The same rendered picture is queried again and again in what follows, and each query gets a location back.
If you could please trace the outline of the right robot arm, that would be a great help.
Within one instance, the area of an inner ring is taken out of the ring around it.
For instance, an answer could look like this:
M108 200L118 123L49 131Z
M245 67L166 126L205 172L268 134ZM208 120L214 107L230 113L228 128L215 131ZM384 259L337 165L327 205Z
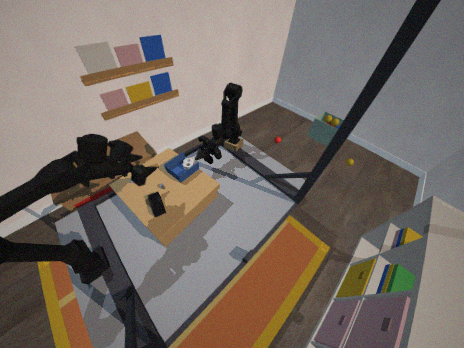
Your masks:
M221 151L217 146L224 145L224 139L229 139L228 142L233 144L237 144L240 141L238 137L241 136L242 131L238 123L238 100L242 96L242 91L241 85L230 82L223 92L223 100L221 103L222 124L212 125L213 139L216 140L218 144L210 146L210 148L213 148L213 154L211 155L214 155L217 160L222 158ZM229 100L227 100L227 97Z

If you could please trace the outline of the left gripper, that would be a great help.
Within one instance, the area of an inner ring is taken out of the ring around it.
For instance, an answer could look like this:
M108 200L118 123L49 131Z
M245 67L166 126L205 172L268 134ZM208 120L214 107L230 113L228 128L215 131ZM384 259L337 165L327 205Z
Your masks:
M128 159L130 159L132 163L134 161L142 159L142 157L143 156L140 156L140 155L130 154ZM128 173L132 173L131 180L138 186L145 185L146 178L157 169L157 167L145 167L142 164L135 165L135 166L133 166L131 163L130 164L116 164L112 161L112 158L107 158L107 157L105 161L108 165L108 169L109 169L108 177L110 179L115 179L115 176L117 175L123 175L124 177L126 177Z

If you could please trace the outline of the blue open tray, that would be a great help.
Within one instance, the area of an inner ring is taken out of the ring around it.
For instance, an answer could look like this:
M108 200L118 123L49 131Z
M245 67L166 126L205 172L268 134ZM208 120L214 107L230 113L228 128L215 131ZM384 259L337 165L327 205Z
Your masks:
M176 157L164 164L166 171L169 174L171 174L174 178L176 178L178 181L180 180L179 182L183 182L185 179L187 179L189 176L191 176L194 172L196 172L199 169L198 163L196 163L188 170L185 170L183 168L184 159L186 158L184 152L182 152L181 154L177 155Z

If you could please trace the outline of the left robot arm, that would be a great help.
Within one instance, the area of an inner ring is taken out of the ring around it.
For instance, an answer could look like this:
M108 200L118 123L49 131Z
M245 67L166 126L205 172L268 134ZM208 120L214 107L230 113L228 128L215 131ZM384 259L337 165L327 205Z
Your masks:
M111 155L107 155L107 144L112 149ZM119 139L108 142L98 134L77 137L77 151L50 162L30 181L0 196L0 223L46 195L65 191L78 183L89 187L90 180L108 177L106 156L116 164L130 164L128 158L132 151L133 146ZM61 261L70 265L75 274L84 272L85 276L101 264L98 253L91 253L83 240L49 245L15 243L0 237L0 264L47 261Z

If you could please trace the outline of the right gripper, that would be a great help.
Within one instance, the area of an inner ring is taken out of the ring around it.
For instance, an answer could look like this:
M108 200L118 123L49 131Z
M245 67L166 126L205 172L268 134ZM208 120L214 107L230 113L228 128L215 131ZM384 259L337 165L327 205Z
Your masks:
M216 140L212 139L210 140L209 138L201 135L198 137L199 141L202 142L203 140L201 139L204 139L203 141L203 144L204 146L199 146L199 150L197 152L197 155L195 157L195 160L199 160L199 159L202 159L204 158L204 160L206 162L208 162L209 164L212 164L213 163L213 157L210 156L210 154L213 154L213 150L210 148L210 146L212 145L215 145L215 144L218 144ZM210 145L209 145L209 142L210 142ZM207 146L209 145L209 146Z

